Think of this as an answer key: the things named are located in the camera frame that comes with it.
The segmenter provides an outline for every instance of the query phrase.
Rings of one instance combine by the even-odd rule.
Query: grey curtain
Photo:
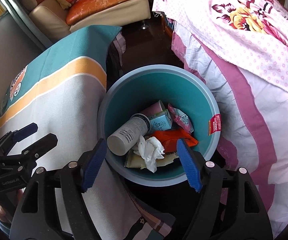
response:
[[[15,22],[27,36],[42,50],[51,47],[53,43],[35,26],[28,16],[28,11],[22,7],[20,0],[1,0]]]

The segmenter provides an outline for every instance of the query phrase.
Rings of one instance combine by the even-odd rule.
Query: blue sleeve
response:
[[[0,221],[0,229],[7,235],[9,236],[10,234],[10,228],[11,228],[11,224],[9,223],[3,223]]]

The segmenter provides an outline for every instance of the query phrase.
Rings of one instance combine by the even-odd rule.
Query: beige sofa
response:
[[[21,0],[32,22],[52,42],[94,24],[123,26],[150,18],[148,0],[80,0],[62,9],[56,0]]]

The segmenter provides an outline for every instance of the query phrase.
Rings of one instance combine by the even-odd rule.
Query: red label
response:
[[[208,121],[208,135],[220,130],[222,130],[221,115],[216,114]]]

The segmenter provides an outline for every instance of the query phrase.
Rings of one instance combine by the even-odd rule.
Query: metal screw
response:
[[[247,170],[245,168],[241,167],[241,168],[239,168],[239,172],[242,174],[246,174]]]
[[[37,173],[37,174],[40,174],[40,173],[42,173],[44,171],[44,168],[43,167],[38,167],[36,170],[35,170],[35,172]]]
[[[213,168],[215,164],[213,162],[206,162],[206,166],[209,168]]]
[[[77,162],[70,162],[69,168],[75,168],[77,166]]]

